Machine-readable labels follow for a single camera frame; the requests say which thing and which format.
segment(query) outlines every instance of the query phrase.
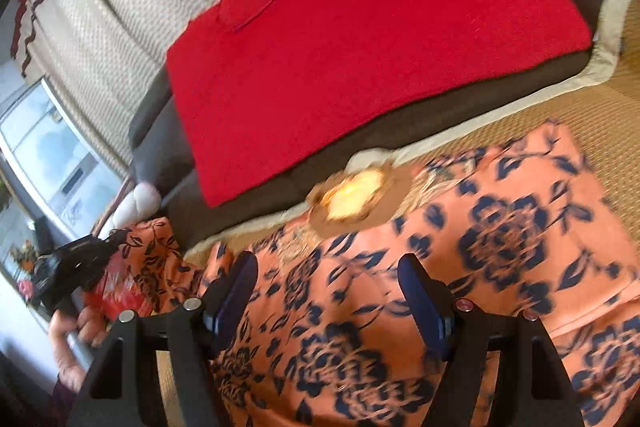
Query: metal screw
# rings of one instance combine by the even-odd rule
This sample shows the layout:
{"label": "metal screw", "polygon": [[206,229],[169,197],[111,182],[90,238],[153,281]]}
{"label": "metal screw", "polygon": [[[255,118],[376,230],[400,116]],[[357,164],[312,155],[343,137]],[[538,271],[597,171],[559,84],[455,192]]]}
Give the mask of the metal screw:
{"label": "metal screw", "polygon": [[202,301],[200,299],[198,299],[197,297],[191,297],[190,299],[187,299],[182,305],[184,306],[185,310],[187,310],[188,312],[192,312],[194,310],[197,310],[201,304]]}
{"label": "metal screw", "polygon": [[469,312],[474,308],[474,304],[469,299],[458,299],[456,301],[456,308],[461,312]]}
{"label": "metal screw", "polygon": [[526,318],[528,321],[531,322],[535,322],[536,320],[538,320],[538,318],[540,317],[540,315],[538,315],[535,311],[533,311],[531,308],[527,308],[526,310],[524,310],[522,312],[522,316],[524,318]]}
{"label": "metal screw", "polygon": [[120,312],[120,315],[118,315],[118,320],[122,323],[128,323],[128,322],[131,322],[135,317],[136,317],[135,311],[124,310],[123,312]]}

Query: orange cloth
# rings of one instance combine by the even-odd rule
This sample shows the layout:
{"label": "orange cloth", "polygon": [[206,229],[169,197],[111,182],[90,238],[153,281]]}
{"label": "orange cloth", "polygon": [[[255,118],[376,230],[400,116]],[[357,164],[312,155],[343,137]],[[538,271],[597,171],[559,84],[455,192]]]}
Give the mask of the orange cloth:
{"label": "orange cloth", "polygon": [[[616,422],[640,377],[634,245],[565,126],[545,123],[479,151],[475,172],[388,223],[320,239],[308,255],[283,261],[307,213],[254,245],[254,295],[233,345],[212,364],[235,425],[420,425],[443,364],[422,343],[399,289],[397,262],[408,251],[486,312],[540,312],[586,424]],[[436,160],[424,169],[441,167]],[[168,225],[146,224],[149,240],[153,223]],[[158,248],[130,247],[128,259],[133,277],[156,273],[146,288],[164,311],[202,273]],[[232,262],[216,245],[199,294]],[[489,357],[475,425],[490,409],[495,367]]]}

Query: woven mat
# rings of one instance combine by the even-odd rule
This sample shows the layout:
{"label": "woven mat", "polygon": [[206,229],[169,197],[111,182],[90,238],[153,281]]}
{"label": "woven mat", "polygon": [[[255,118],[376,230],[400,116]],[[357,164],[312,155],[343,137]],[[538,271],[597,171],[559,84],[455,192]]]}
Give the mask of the woven mat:
{"label": "woven mat", "polygon": [[547,118],[566,123],[616,214],[640,243],[640,0],[626,14],[623,51],[613,77],[526,108],[428,153],[434,157],[525,134]]}

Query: red garment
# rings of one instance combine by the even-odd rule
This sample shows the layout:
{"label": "red garment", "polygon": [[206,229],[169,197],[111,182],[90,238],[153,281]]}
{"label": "red garment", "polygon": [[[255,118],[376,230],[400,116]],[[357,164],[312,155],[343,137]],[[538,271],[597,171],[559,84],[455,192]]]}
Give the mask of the red garment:
{"label": "red garment", "polygon": [[590,44],[571,0],[221,0],[167,69],[215,206],[384,112]]}

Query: human hand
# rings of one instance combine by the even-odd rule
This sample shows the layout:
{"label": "human hand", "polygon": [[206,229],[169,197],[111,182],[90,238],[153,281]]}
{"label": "human hand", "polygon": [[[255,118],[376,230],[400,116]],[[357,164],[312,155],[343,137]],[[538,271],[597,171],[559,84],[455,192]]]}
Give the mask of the human hand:
{"label": "human hand", "polygon": [[95,308],[87,307],[82,310],[78,320],[60,310],[53,314],[49,325],[49,341],[59,370],[58,378],[75,393],[80,391],[86,376],[86,371],[79,365],[66,340],[66,336],[76,329],[80,330],[78,339],[94,347],[99,346],[107,336],[104,318]]}

